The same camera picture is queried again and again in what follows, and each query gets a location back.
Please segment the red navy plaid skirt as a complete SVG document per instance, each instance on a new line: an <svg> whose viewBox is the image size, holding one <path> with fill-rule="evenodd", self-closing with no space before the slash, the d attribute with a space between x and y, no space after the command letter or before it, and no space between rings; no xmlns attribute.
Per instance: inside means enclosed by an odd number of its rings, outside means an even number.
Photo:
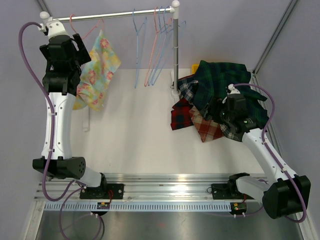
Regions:
<svg viewBox="0 0 320 240"><path fill-rule="evenodd" d="M171 129L179 130L193 126L189 111L193 108L184 97L181 98L173 107L171 111Z"/></svg>

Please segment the dark green plaid skirt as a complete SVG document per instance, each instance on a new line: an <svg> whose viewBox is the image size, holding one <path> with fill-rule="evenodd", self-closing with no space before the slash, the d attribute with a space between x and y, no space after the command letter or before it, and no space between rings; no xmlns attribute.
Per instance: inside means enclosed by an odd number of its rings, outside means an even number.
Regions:
<svg viewBox="0 0 320 240"><path fill-rule="evenodd" d="M202 60L193 78L198 81L193 104L205 118L206 108L212 97L224 99L228 85L248 84L251 73L244 64ZM269 117L259 102L264 102L267 98L252 90L250 86L238 86L237 89L245 97L249 117L265 125Z"/></svg>

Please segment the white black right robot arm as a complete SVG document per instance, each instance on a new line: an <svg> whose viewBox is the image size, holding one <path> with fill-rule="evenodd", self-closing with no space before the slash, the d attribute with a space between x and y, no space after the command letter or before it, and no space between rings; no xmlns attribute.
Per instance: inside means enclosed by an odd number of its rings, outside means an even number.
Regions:
<svg viewBox="0 0 320 240"><path fill-rule="evenodd" d="M241 139L267 178L264 183L248 173L237 173L231 175L222 188L213 183L212 196L226 194L232 199L248 196L258 201L272 219L299 212L304 219L311 182L307 176L297 175L268 143L262 124L249 116L245 97L241 93L231 93L225 99L215 97L209 104L209 111L215 122Z"/></svg>

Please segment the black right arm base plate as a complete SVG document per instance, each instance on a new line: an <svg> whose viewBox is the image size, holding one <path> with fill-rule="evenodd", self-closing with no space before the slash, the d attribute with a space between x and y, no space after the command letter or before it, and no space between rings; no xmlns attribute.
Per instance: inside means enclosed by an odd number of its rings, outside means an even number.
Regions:
<svg viewBox="0 0 320 240"><path fill-rule="evenodd" d="M232 192L227 183L212 183L206 192L212 196L214 200L254 200L249 195L243 193Z"/></svg>

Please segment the navy white plaid skirt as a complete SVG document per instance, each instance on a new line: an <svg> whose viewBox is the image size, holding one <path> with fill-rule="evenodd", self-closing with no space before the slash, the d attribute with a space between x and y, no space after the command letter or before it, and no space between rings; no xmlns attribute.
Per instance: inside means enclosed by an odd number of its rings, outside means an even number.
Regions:
<svg viewBox="0 0 320 240"><path fill-rule="evenodd" d="M198 81L194 79L194 75L188 75L185 77L182 77L178 80L178 87L180 89L181 95L183 98L185 98L193 107L195 107L193 101L194 97L196 95L196 92L198 90ZM234 133L231 132L230 128L225 124L219 124L220 129L222 133L224 134L224 137L241 142L242 138L237 137Z"/></svg>

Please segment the rust beige plaid skirt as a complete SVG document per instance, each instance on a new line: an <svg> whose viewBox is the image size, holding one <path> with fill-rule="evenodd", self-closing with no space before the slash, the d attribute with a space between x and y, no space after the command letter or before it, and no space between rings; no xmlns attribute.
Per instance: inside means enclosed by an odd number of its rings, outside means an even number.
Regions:
<svg viewBox="0 0 320 240"><path fill-rule="evenodd" d="M189 115L203 143L224 137L220 125L212 120L205 120L195 106L189 110Z"/></svg>

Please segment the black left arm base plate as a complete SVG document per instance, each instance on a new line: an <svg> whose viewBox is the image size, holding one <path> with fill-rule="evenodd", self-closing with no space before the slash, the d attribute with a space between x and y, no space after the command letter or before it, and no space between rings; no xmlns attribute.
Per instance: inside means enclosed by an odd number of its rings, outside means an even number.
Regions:
<svg viewBox="0 0 320 240"><path fill-rule="evenodd" d="M107 183L106 187L87 187L80 192L82 200L122 200L125 185L122 183Z"/></svg>

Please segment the pastel floral skirt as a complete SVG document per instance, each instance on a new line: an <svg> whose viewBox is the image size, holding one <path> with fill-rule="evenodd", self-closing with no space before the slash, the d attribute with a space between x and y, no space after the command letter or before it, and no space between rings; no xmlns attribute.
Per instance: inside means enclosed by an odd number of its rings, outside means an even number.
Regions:
<svg viewBox="0 0 320 240"><path fill-rule="evenodd" d="M104 107L108 86L121 61L102 30L89 55L91 61L87 62L81 71L73 109L89 107L98 112Z"/></svg>

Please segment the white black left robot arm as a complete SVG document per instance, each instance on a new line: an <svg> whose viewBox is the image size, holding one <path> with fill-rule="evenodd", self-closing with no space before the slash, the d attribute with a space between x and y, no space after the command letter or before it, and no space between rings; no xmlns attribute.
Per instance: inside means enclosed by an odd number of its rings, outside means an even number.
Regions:
<svg viewBox="0 0 320 240"><path fill-rule="evenodd" d="M90 55L77 33L51 37L39 49L47 61L42 79L47 119L41 157L32 161L32 167L43 174L43 182L48 177L70 178L85 186L81 199L102 199L109 191L105 175L87 167L85 158L73 156L71 149L72 111L81 65L91 60Z"/></svg>

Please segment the blue hanger of green skirt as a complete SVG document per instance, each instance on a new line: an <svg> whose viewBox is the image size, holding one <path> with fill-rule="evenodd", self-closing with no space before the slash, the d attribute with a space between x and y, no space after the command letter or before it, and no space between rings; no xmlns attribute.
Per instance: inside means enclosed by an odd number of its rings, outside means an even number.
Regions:
<svg viewBox="0 0 320 240"><path fill-rule="evenodd" d="M140 26L137 26L135 21L135 11L136 9L133 8L132 10L132 22L136 34L136 63L135 63L135 82L134 82L134 88L136 89L139 82L139 75L140 75L140 69L141 69L141 60L142 60L142 53L144 49L144 43L145 43L145 36L146 36L146 28L147 28L147 17L144 18L143 22Z"/></svg>

